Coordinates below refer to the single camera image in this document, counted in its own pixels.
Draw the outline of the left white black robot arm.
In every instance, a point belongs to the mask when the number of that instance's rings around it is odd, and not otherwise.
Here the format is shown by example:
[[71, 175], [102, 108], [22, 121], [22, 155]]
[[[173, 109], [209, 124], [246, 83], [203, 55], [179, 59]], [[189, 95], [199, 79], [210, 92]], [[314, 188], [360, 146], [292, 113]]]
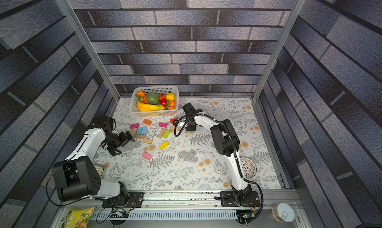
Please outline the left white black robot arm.
[[51, 177], [64, 206], [86, 198], [101, 200], [104, 208], [122, 208], [129, 203], [130, 195], [123, 182], [102, 181], [93, 164], [99, 149], [111, 156], [121, 155], [119, 148], [134, 140], [128, 131], [115, 133], [115, 125], [110, 116], [90, 123], [73, 152], [54, 164]]

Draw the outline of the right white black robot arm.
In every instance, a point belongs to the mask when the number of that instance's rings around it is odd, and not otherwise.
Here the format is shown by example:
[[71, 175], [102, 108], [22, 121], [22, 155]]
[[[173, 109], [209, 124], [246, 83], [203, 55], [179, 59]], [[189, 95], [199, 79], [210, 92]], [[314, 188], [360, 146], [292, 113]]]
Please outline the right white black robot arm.
[[231, 175], [233, 199], [239, 206], [247, 205], [251, 202], [255, 206], [263, 208], [263, 192], [259, 184], [246, 178], [244, 169], [239, 157], [240, 140], [233, 128], [230, 120], [216, 120], [205, 114], [202, 109], [195, 109], [192, 104], [183, 106], [185, 115], [173, 122], [174, 126], [181, 126], [179, 132], [174, 132], [176, 137], [182, 131], [195, 131], [197, 126], [208, 129], [213, 139], [216, 151], [222, 155], [227, 163], [229, 174]]

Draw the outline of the natural wood block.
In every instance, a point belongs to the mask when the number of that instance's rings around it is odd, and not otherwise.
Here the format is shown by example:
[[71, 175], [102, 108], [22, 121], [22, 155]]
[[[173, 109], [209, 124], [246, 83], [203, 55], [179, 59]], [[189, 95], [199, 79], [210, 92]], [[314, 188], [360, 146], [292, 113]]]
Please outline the natural wood block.
[[160, 133], [157, 135], [159, 138], [162, 138], [164, 133], [167, 131], [166, 128], [161, 129]]
[[177, 127], [175, 127], [174, 125], [173, 126], [170, 126], [170, 131], [171, 132], [174, 132], [174, 130], [180, 130], [181, 129], [181, 126], [177, 126]]

